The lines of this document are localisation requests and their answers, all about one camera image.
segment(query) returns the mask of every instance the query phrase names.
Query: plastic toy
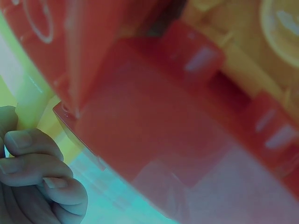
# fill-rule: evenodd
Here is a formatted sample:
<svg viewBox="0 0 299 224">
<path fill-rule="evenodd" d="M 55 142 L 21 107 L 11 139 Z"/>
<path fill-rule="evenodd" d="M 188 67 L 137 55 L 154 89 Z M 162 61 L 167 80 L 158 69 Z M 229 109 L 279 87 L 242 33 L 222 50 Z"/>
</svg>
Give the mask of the plastic toy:
<svg viewBox="0 0 299 224">
<path fill-rule="evenodd" d="M 190 0 L 156 37 L 181 2 L 0 3 L 99 172 L 182 224 L 298 223 L 297 2 Z"/>
</svg>

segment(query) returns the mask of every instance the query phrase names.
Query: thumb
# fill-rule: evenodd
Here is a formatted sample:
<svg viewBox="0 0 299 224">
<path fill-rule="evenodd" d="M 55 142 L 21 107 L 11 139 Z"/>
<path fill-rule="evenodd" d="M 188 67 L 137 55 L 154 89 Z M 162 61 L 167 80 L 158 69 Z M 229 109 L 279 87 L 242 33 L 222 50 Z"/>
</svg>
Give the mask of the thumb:
<svg viewBox="0 0 299 224">
<path fill-rule="evenodd" d="M 14 131 L 17 127 L 18 116 L 15 107 L 0 107 L 0 158 L 4 157 L 4 136 L 7 132 Z"/>
</svg>

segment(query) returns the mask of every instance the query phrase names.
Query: finger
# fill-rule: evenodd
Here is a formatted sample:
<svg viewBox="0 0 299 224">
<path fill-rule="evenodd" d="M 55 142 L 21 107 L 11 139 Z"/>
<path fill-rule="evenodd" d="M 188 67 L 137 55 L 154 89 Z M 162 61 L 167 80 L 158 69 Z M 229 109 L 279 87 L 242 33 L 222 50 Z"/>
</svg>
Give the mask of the finger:
<svg viewBox="0 0 299 224">
<path fill-rule="evenodd" d="M 4 136 L 7 132 L 15 130 L 18 123 L 18 116 L 13 106 L 0 107 L 0 158 L 4 154 Z"/>
<path fill-rule="evenodd" d="M 87 210 L 88 198 L 83 185 L 72 178 L 44 178 L 44 187 L 56 204 L 53 212 L 63 224 L 79 224 Z"/>
<path fill-rule="evenodd" d="M 2 184 L 3 189 L 3 198 L 5 202 L 5 208 L 7 209 L 7 213 L 12 219 L 11 223 L 22 223 L 22 224 L 32 224 L 27 217 L 23 214 L 20 209 L 16 198 L 13 193 L 13 189 L 5 184 Z"/>
<path fill-rule="evenodd" d="M 3 184 L 0 183 L 0 195 L 4 195 Z M 4 197 L 0 196 L 0 223 L 11 223 L 7 207 L 5 205 Z"/>
<path fill-rule="evenodd" d="M 18 208 L 32 224 L 60 224 L 35 186 L 12 188 Z"/>
<path fill-rule="evenodd" d="M 27 154 L 0 159 L 0 182 L 11 186 L 37 185 L 43 177 L 73 177 L 71 169 L 54 156 Z"/>
<path fill-rule="evenodd" d="M 55 141 L 38 129 L 8 132 L 4 143 L 13 156 L 35 153 L 53 155 L 61 161 L 64 160 Z"/>
</svg>

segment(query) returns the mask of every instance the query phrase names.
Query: yellow plastic part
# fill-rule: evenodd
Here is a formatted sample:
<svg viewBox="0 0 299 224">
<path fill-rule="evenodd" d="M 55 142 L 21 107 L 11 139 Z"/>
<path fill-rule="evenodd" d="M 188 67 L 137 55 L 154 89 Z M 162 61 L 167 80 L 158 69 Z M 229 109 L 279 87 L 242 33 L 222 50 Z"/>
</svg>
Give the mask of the yellow plastic part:
<svg viewBox="0 0 299 224">
<path fill-rule="evenodd" d="M 45 84 L 37 82 L 38 78 L 24 76 L 24 84 L 19 89 L 16 113 L 19 116 L 18 129 L 36 127 L 45 107 L 52 96 L 51 90 Z"/>
<path fill-rule="evenodd" d="M 54 139 L 64 155 L 65 163 L 70 164 L 82 153 L 82 148 L 75 145 L 70 138 L 68 138 L 53 112 L 53 107 L 58 104 L 59 101 L 59 98 L 56 96 L 49 101 L 37 128 Z"/>
<path fill-rule="evenodd" d="M 16 106 L 17 101 L 9 91 L 2 77 L 0 76 L 0 95 L 5 96 L 0 98 L 0 106 Z"/>
<path fill-rule="evenodd" d="M 265 34 L 263 11 L 269 2 L 275 2 L 276 10 L 288 11 L 293 6 L 299 12 L 297 0 L 213 0 L 210 7 L 206 7 L 207 0 L 189 0 L 182 19 L 222 48 L 227 57 L 223 73 L 248 96 L 254 98 L 261 90 L 267 91 L 299 124 L 299 68 L 278 51 L 289 52 L 275 49 Z M 199 12 L 197 17 L 188 16 L 191 9 Z M 294 11 L 289 14 L 295 19 Z M 299 43 L 299 36 L 290 34 L 290 30 L 274 28 L 289 37 L 294 46 Z"/>
</svg>

